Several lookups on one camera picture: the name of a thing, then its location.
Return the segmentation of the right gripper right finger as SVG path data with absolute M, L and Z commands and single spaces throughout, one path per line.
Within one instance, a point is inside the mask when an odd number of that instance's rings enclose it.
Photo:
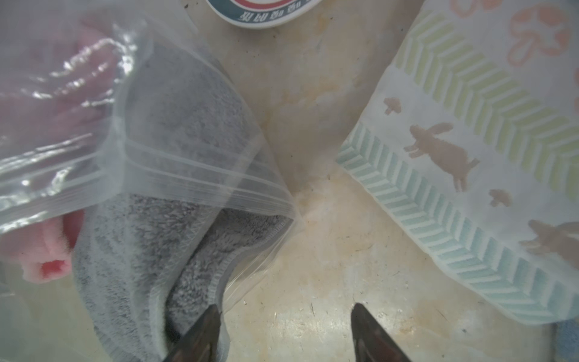
M 410 362 L 411 360 L 361 303 L 351 311 L 356 362 Z

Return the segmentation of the patterned white cloth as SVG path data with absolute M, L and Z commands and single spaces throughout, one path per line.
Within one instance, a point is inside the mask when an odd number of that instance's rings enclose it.
M 337 157 L 449 277 L 578 315 L 578 3 L 426 1 Z

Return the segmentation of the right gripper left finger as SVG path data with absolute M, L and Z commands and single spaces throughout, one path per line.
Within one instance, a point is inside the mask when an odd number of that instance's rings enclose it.
M 163 362 L 216 362 L 220 337 L 221 313 L 209 306 L 179 340 Z

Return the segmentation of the clear plastic vacuum bag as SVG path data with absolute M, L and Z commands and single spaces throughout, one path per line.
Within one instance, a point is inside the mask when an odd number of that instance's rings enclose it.
M 72 276 L 114 361 L 225 361 L 296 222 L 178 1 L 1 3 L 1 264 Z

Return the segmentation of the pink fluffy towel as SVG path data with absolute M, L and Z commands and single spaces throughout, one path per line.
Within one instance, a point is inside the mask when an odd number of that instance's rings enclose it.
M 27 24 L 1 42 L 1 261 L 43 284 L 72 271 L 84 212 L 124 176 L 119 93 L 137 44 L 113 24 Z

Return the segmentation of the grey folded towel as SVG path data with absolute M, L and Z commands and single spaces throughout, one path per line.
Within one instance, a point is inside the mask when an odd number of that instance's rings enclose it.
M 154 46 L 125 125 L 128 191 L 85 211 L 72 269 L 110 358 L 161 361 L 276 251 L 293 207 L 243 99 L 185 50 Z

